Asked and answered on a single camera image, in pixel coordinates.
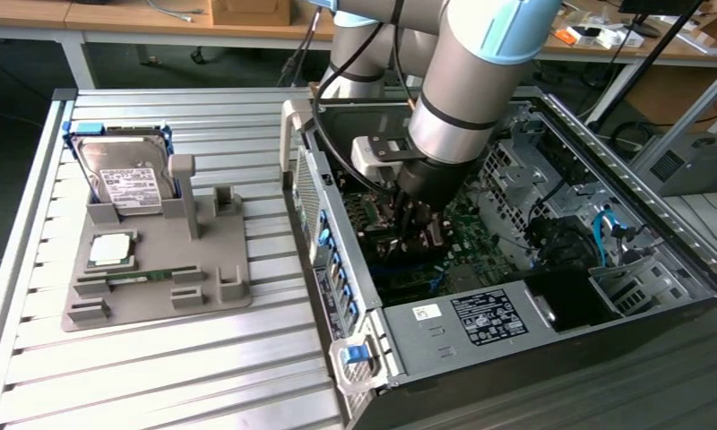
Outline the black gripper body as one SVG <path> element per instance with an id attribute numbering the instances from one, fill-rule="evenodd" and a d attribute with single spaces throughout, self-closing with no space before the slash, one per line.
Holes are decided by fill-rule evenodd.
<path id="1" fill-rule="evenodd" d="M 473 169 L 474 161 L 446 164 L 432 159 L 406 160 L 397 176 L 398 189 L 433 211 L 442 211 L 453 201 Z"/>

